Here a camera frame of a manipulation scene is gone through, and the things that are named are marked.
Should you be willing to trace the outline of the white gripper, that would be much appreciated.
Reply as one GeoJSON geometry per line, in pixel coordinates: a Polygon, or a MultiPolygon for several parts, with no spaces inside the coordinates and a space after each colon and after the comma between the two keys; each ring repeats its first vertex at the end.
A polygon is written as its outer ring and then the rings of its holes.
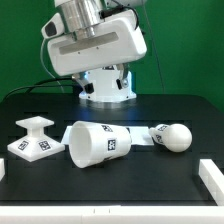
{"type": "Polygon", "coordinates": [[[87,94],[94,92],[94,86],[84,71],[118,64],[116,83],[121,90],[128,87],[127,62],[138,60],[147,52],[131,10],[107,17],[95,27],[91,38],[75,41],[71,34],[63,35],[50,40],[47,48],[55,72],[60,76],[73,74],[72,79],[87,94]]]}

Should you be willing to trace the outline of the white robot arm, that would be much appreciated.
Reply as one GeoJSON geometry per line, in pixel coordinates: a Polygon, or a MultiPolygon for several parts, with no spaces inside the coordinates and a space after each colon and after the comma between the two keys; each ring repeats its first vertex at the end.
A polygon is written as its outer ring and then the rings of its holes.
{"type": "Polygon", "coordinates": [[[146,0],[54,0],[42,35],[55,72],[81,87],[80,100],[118,107],[136,98],[128,64],[145,56],[137,6],[146,0]]]}

